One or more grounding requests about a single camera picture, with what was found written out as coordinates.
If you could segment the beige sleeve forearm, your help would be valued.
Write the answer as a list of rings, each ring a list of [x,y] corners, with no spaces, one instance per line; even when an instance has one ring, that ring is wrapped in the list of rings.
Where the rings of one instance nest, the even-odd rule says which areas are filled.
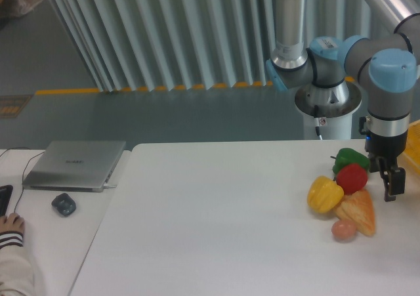
[[[37,295],[34,269],[17,231],[1,233],[1,295]]]

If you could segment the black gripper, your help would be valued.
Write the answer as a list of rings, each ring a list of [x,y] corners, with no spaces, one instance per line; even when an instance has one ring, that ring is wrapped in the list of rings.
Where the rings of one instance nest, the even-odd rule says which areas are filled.
[[[397,196],[405,193],[405,169],[393,167],[385,170],[383,158],[397,158],[406,148],[407,137],[407,131],[394,137],[384,137],[370,131],[366,135],[365,150],[373,155],[369,156],[369,172],[383,174],[385,201],[394,201]]]

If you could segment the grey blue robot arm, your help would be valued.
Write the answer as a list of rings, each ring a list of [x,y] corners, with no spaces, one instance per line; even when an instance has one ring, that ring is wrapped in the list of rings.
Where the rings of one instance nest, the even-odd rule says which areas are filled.
[[[404,193],[404,151],[419,66],[419,6],[414,0],[365,0],[389,31],[383,39],[354,35],[304,43],[306,0],[274,0],[276,46],[266,62],[274,86],[297,88],[296,107],[319,129],[351,115],[367,92],[367,116],[359,120],[370,171],[384,182],[385,201]]]

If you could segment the person's hand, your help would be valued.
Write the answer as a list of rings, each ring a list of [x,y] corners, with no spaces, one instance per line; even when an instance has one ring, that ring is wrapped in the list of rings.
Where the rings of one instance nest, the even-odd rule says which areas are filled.
[[[25,220],[18,213],[3,215],[0,218],[0,233],[15,232],[24,235]]]

